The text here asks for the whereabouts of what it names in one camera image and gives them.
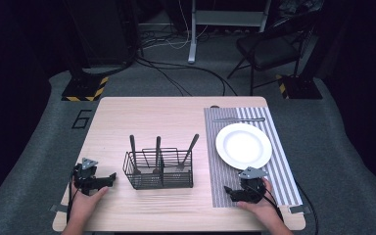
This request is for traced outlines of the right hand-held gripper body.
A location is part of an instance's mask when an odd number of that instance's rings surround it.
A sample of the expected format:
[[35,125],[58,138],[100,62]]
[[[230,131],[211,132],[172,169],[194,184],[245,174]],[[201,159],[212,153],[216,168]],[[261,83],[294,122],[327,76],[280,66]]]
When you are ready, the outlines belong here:
[[240,196],[239,200],[249,203],[258,203],[264,196],[266,187],[262,178],[266,176],[266,172],[248,166],[239,173],[240,177]]

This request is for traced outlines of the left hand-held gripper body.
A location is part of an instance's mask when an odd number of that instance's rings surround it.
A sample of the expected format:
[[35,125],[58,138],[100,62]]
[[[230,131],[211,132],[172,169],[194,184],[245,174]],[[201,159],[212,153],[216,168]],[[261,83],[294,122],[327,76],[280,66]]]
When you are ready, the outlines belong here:
[[89,195],[92,190],[97,188],[97,178],[95,177],[97,164],[97,161],[83,158],[73,168],[74,186],[84,195]]

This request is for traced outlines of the person's right hand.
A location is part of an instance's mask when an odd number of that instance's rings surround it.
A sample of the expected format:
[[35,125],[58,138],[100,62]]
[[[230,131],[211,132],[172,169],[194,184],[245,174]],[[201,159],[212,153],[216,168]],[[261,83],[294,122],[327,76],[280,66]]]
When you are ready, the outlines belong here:
[[262,181],[266,187],[266,193],[264,194],[265,196],[264,199],[261,199],[257,204],[247,203],[247,202],[237,203],[237,206],[239,208],[253,213],[261,224],[265,219],[274,218],[274,217],[280,218],[277,213],[276,208],[273,206],[274,204],[273,197],[269,194],[269,191],[272,189],[272,186],[267,179],[264,178]]

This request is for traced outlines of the person's left hand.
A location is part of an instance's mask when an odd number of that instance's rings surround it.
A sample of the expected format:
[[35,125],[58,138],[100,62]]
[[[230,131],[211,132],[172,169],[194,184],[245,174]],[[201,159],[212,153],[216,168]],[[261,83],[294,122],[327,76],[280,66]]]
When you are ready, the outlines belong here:
[[103,187],[92,196],[84,195],[78,191],[72,200],[69,222],[84,225],[108,191],[108,187]]

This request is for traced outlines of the grey striped placemat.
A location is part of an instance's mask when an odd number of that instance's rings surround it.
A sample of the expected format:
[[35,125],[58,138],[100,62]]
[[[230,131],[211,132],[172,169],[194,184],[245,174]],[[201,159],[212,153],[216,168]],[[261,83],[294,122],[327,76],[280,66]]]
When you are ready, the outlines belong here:
[[[253,125],[269,138],[272,146],[272,156],[270,161],[260,169],[266,172],[266,178],[271,182],[272,193],[278,205],[298,206],[303,202],[269,108],[205,108],[204,115],[211,175],[212,204],[216,208],[229,208],[234,205],[228,194],[225,193],[223,186],[228,186],[232,189],[240,187],[238,174],[243,169],[237,169],[225,163],[215,148],[217,133],[223,127],[234,123]],[[265,118],[265,121],[212,122],[216,118]]]

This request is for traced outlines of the white plate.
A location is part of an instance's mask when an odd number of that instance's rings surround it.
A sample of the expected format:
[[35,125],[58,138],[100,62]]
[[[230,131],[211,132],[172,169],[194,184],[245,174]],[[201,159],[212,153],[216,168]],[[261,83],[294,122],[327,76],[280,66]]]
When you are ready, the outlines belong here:
[[223,127],[215,137],[215,148],[225,163],[237,169],[261,168],[272,156],[269,138],[259,128],[246,123]]

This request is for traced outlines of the silver table knife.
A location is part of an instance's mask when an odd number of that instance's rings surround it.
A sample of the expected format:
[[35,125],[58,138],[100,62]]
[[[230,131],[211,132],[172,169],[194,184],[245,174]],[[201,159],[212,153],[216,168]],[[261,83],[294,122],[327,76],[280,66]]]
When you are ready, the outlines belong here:
[[223,117],[213,119],[212,122],[238,122],[238,121],[265,121],[264,117],[241,118],[241,117]]

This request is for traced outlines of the black yellow-striped stand base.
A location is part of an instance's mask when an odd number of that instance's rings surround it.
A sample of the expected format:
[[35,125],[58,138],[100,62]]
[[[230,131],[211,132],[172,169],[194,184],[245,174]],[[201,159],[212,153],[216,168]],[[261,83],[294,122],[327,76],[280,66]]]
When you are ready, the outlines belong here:
[[284,99],[320,100],[322,95],[313,80],[302,80],[298,76],[276,76],[280,93]]
[[107,76],[88,77],[84,80],[71,80],[62,93],[63,101],[80,102],[80,101],[97,101],[108,82]]

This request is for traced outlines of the black folding chair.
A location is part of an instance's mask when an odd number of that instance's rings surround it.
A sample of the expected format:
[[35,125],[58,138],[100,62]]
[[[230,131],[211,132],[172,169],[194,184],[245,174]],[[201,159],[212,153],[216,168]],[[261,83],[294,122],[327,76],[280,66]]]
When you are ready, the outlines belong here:
[[250,34],[236,40],[236,48],[242,59],[227,75],[230,79],[239,70],[250,69],[250,95],[256,88],[270,81],[255,85],[255,72],[295,63],[291,77],[298,76],[300,60],[312,31],[319,19],[320,11],[311,11],[287,17],[271,25],[263,32]]

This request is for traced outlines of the dark cabinet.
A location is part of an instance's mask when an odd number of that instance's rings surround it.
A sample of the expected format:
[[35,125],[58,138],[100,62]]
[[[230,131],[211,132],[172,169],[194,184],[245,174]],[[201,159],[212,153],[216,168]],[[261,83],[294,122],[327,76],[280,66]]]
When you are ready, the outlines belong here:
[[89,67],[128,67],[139,42],[134,0],[65,0]]

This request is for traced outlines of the white metal stand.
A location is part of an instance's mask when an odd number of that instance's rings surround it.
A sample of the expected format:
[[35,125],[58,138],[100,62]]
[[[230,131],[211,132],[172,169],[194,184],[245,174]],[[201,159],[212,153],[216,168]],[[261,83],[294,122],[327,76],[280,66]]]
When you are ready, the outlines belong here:
[[257,27],[264,31],[269,15],[272,0],[263,0],[264,9],[257,12],[245,11],[219,11],[219,10],[198,10],[197,0],[192,0],[191,7],[191,43],[188,55],[188,63],[196,62],[197,52],[197,26],[198,25],[219,25],[219,26],[246,26]]

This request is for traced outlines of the black-handled spoon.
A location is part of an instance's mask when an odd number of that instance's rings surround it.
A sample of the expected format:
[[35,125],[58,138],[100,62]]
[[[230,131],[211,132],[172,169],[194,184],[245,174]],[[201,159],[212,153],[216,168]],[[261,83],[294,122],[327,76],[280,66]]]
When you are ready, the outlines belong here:
[[157,136],[156,138],[156,155],[155,155],[155,168],[153,169],[153,173],[159,173],[159,161],[160,161],[160,153],[161,153],[161,136]]
[[138,168],[138,165],[137,165],[137,155],[136,155],[136,148],[135,148],[135,138],[134,138],[134,135],[129,135],[129,142],[130,142],[130,147],[131,147],[131,152],[132,152],[132,162],[133,162],[133,166],[134,166],[134,170],[133,170],[133,173],[134,174],[140,174],[141,171],[139,170]]

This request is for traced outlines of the black-handled fork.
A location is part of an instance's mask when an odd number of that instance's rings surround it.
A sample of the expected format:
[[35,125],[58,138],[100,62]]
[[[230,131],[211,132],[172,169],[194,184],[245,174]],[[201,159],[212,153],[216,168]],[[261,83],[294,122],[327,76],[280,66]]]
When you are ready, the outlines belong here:
[[185,162],[186,162],[187,159],[190,157],[190,155],[191,155],[191,153],[192,153],[192,150],[193,150],[194,146],[196,145],[198,139],[199,139],[199,134],[196,133],[196,134],[194,135],[194,137],[193,137],[193,139],[192,139],[192,141],[191,141],[189,147],[188,147],[188,150],[186,151],[186,155],[185,155],[183,161],[180,162],[180,163],[177,165],[177,167],[176,167],[176,170],[177,170],[177,171],[182,171],[182,170],[184,169],[184,167],[185,167]]

